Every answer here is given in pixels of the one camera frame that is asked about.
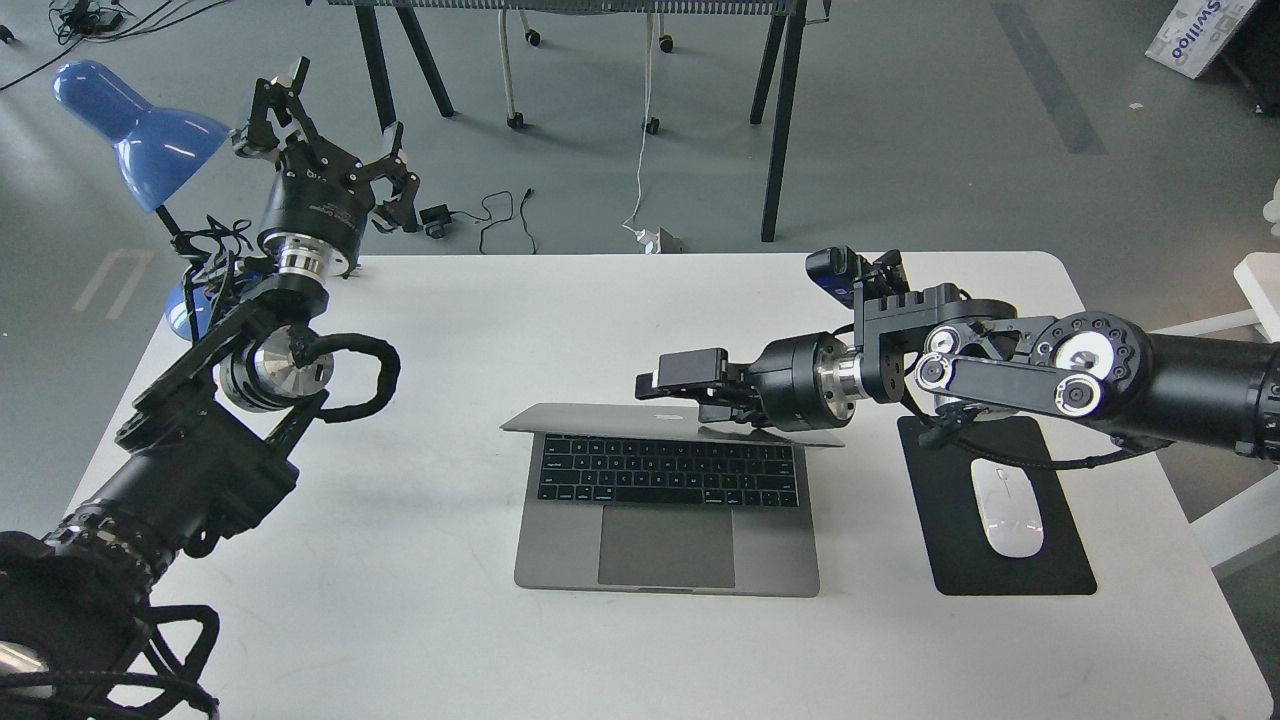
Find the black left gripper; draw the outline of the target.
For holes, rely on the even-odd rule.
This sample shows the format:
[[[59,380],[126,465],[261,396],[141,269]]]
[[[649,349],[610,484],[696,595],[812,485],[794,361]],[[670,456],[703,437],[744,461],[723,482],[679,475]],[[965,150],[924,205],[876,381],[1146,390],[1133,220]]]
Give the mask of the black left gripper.
[[[302,234],[339,252],[357,252],[369,213],[381,233],[419,232],[413,200],[420,178],[403,154],[403,124],[384,128],[385,154],[374,161],[362,163],[342,149],[319,149],[320,136],[300,100],[310,60],[300,56],[289,72],[257,79],[244,119],[229,135],[238,158],[276,167],[259,241],[274,249],[280,236]],[[375,181],[390,183],[388,199],[374,197]]]

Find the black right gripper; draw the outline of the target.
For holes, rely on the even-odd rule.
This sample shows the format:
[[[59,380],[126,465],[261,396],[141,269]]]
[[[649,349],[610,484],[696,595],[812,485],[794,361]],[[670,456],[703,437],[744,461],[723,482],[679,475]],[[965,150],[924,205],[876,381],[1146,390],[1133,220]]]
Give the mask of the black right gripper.
[[[829,333],[777,340],[744,368],[721,347],[663,354],[635,398],[698,398],[700,423],[786,432],[842,428],[861,398],[861,355]]]

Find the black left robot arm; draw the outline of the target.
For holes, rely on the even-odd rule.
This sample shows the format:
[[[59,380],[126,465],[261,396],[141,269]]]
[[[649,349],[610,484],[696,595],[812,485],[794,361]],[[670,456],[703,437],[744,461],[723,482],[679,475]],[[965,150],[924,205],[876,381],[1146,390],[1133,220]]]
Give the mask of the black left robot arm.
[[[214,299],[204,316],[188,310],[191,347],[116,433],[128,461],[45,537],[3,534],[5,719],[159,719],[180,703],[218,717],[198,685],[218,614],[157,607],[154,585],[178,553],[211,553],[292,492],[289,454],[311,421],[371,416],[396,392],[388,342],[308,323],[326,309],[326,279],[356,268],[367,222],[419,228],[419,177],[399,123],[372,161],[324,138],[300,101],[307,69],[301,58],[257,81],[236,129],[152,105],[97,61],[55,74],[55,99],[114,147],[136,202],[189,259],[184,293],[205,283]],[[276,172],[259,255],[244,259],[197,250],[164,208],[225,141]]]

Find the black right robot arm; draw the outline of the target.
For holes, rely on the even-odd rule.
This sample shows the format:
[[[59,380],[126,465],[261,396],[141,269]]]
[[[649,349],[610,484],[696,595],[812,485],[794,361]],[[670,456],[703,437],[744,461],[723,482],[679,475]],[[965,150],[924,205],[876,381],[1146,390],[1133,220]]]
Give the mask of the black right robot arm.
[[[637,377],[640,400],[690,398],[704,423],[823,430],[855,404],[901,404],[948,445],[1015,468],[1097,468],[1187,442],[1277,461],[1277,346],[1151,334],[1107,313],[1019,316],[1005,301],[951,283],[914,291],[899,251],[813,252],[806,274],[852,311],[842,331],[777,340],[753,363],[722,348],[662,355]],[[965,438],[969,425],[1018,411],[1098,430],[1103,456],[1038,461]]]

